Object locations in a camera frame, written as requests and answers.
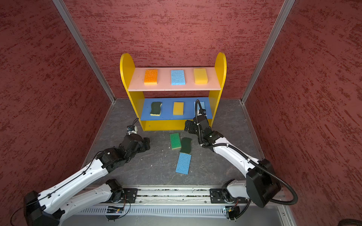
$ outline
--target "red wall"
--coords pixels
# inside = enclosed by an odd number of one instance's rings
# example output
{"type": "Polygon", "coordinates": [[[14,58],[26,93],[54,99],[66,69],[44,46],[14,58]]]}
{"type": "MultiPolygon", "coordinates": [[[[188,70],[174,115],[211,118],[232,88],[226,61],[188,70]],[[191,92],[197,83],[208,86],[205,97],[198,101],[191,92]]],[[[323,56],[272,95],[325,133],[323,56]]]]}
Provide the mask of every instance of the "red wall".
{"type": "Polygon", "coordinates": [[[247,99],[298,226],[362,220],[362,2],[296,1],[247,99]]]}
{"type": "Polygon", "coordinates": [[[0,17],[0,225],[9,225],[24,194],[81,168],[110,101],[52,1],[1,1],[0,17]]]}
{"type": "MultiPolygon", "coordinates": [[[[118,98],[122,53],[136,67],[213,67],[226,54],[224,98],[241,98],[284,0],[65,0],[82,36],[118,98]]],[[[146,97],[205,92],[145,93],[146,97]]]]}

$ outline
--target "blue sponge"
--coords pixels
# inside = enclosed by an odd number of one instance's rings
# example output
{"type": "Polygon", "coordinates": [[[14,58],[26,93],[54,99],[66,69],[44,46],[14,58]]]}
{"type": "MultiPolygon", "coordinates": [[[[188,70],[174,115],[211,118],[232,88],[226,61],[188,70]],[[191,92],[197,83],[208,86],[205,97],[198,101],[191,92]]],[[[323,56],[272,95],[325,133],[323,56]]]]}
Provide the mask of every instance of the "blue sponge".
{"type": "MultiPolygon", "coordinates": [[[[201,106],[202,106],[202,109],[205,109],[205,102],[200,101],[200,104],[201,104],[201,106]]],[[[197,104],[197,113],[199,112],[199,110],[200,110],[200,106],[199,106],[199,104],[197,104]]]]}
{"type": "Polygon", "coordinates": [[[189,174],[189,167],[190,167],[191,155],[180,153],[178,157],[176,172],[181,174],[189,174]]]}
{"type": "Polygon", "coordinates": [[[171,85],[186,85],[183,70],[171,70],[171,85]]]}

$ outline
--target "shelf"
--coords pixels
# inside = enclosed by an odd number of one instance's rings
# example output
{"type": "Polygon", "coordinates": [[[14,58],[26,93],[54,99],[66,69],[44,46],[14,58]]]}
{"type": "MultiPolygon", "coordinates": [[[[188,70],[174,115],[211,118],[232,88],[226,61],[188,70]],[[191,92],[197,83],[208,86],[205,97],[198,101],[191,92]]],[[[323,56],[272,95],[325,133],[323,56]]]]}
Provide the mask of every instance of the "shelf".
{"type": "Polygon", "coordinates": [[[212,119],[211,107],[208,97],[182,97],[182,98],[146,98],[144,99],[141,121],[155,121],[155,120],[192,120],[195,117],[194,101],[199,99],[205,102],[207,119],[212,119]],[[152,102],[162,102],[161,115],[151,116],[152,102]],[[184,103],[184,114],[173,115],[173,103],[184,103]]]}
{"type": "Polygon", "coordinates": [[[191,91],[191,90],[221,90],[216,70],[214,67],[205,68],[208,83],[204,85],[195,84],[194,68],[135,68],[128,87],[128,91],[191,91]],[[157,85],[145,85],[144,74],[146,69],[157,69],[157,85]],[[171,85],[171,70],[183,70],[186,85],[171,85]]]}

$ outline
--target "toy shelf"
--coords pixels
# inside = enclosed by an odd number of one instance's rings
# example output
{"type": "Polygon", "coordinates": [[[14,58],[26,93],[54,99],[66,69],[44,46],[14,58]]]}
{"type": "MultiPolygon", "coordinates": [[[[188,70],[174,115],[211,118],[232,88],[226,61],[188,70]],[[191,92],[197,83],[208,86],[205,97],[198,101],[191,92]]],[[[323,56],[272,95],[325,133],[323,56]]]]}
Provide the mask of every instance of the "toy shelf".
{"type": "Polygon", "coordinates": [[[208,83],[197,85],[194,83],[193,67],[187,68],[136,68],[130,54],[121,56],[119,69],[121,78],[133,109],[144,131],[183,130],[186,120],[192,120],[195,114],[194,101],[199,99],[205,102],[206,115],[212,126],[221,93],[226,79],[226,57],[219,53],[215,67],[206,68],[208,83]],[[146,69],[158,69],[157,85],[144,85],[146,69]],[[184,70],[186,85],[171,85],[171,70],[184,70]],[[145,98],[144,91],[191,91],[209,90],[208,97],[198,98],[145,98]],[[151,103],[162,102],[161,115],[151,116],[151,103]],[[173,103],[184,102],[184,114],[173,115],[173,103]]]}
{"type": "Polygon", "coordinates": [[[205,68],[208,83],[195,84],[194,68],[135,68],[128,91],[190,91],[190,90],[221,90],[215,68],[205,68]],[[146,69],[157,69],[157,85],[145,85],[146,69]],[[186,85],[171,85],[171,70],[183,70],[186,85]]]}

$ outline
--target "yellow sponge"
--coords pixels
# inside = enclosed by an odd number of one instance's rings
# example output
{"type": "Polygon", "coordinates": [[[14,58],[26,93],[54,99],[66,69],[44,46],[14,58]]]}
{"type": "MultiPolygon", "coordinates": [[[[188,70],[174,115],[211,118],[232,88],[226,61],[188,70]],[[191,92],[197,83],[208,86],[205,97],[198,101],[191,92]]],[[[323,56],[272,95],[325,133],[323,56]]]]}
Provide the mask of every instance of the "yellow sponge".
{"type": "Polygon", "coordinates": [[[146,69],[144,74],[145,85],[157,85],[157,69],[146,69]]]}
{"type": "Polygon", "coordinates": [[[184,103],[183,102],[174,102],[173,103],[173,115],[183,115],[184,114],[184,103]]]}
{"type": "Polygon", "coordinates": [[[207,84],[207,74],[205,68],[194,68],[195,84],[207,84]]]}

